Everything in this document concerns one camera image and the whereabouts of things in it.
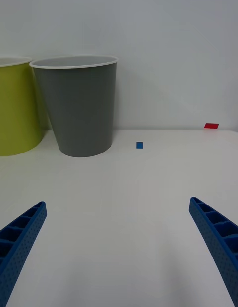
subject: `red block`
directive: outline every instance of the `red block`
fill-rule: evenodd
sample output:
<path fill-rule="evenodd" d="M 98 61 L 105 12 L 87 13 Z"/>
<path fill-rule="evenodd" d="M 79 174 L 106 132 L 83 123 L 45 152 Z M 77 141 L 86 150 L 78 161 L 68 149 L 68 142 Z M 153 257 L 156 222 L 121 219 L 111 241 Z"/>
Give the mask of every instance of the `red block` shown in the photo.
<path fill-rule="evenodd" d="M 218 123 L 206 123 L 204 129 L 217 129 Z"/>

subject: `blue block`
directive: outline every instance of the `blue block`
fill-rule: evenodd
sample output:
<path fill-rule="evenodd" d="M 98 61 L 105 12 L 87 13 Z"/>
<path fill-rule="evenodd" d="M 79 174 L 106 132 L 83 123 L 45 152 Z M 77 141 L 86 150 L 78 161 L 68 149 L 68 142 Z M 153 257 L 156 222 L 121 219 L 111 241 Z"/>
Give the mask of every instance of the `blue block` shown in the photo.
<path fill-rule="evenodd" d="M 196 197 L 190 200 L 189 212 L 238 307 L 238 226 Z"/>
<path fill-rule="evenodd" d="M 46 203 L 40 202 L 0 231 L 0 307 L 6 306 L 46 216 Z"/>
<path fill-rule="evenodd" d="M 136 148 L 142 149 L 143 148 L 143 142 L 136 142 Z"/>

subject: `trash can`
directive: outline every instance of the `trash can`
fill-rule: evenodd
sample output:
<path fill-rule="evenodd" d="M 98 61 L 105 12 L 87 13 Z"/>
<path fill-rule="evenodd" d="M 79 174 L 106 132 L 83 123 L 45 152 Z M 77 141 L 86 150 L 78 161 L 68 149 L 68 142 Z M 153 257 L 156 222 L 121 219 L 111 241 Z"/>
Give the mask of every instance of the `trash can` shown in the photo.
<path fill-rule="evenodd" d="M 42 139 L 30 62 L 0 58 L 0 156 L 28 151 Z"/>
<path fill-rule="evenodd" d="M 30 63 L 64 154 L 94 156 L 111 146 L 117 61 L 75 56 Z"/>

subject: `white table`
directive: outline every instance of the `white table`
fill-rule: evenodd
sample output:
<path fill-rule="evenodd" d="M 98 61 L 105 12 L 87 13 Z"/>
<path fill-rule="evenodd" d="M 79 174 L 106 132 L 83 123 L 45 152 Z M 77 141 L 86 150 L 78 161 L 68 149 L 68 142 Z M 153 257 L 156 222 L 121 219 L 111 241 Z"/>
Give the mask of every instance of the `white table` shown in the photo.
<path fill-rule="evenodd" d="M 1 157 L 0 227 L 48 210 L 7 307 L 233 307 L 191 196 L 238 223 L 237 133 L 115 131 L 105 153 L 73 158 L 49 131 Z"/>

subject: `gray trash can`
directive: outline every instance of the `gray trash can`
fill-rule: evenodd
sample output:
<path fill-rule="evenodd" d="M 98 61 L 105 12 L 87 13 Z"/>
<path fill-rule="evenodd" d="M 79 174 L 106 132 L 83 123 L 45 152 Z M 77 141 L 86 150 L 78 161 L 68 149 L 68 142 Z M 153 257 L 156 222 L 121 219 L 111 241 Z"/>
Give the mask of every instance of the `gray trash can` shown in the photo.
<path fill-rule="evenodd" d="M 93 156 L 111 146 L 117 61 L 76 56 L 30 63 L 64 154 Z"/>

